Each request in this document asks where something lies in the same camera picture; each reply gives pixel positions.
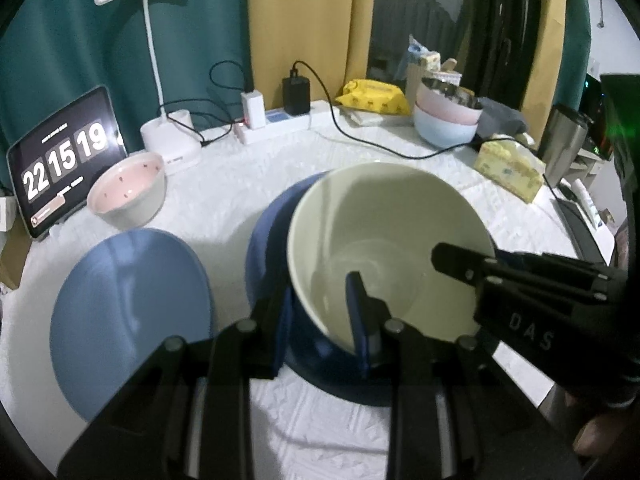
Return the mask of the right hand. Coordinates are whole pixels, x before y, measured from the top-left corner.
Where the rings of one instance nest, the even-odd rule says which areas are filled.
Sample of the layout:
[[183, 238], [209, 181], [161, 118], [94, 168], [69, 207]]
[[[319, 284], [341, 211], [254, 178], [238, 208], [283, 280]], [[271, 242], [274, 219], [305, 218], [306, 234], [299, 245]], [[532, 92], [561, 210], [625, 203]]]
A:
[[578, 431], [573, 451], [581, 456], [603, 456], [614, 446], [624, 428], [620, 419], [611, 416], [591, 419]]

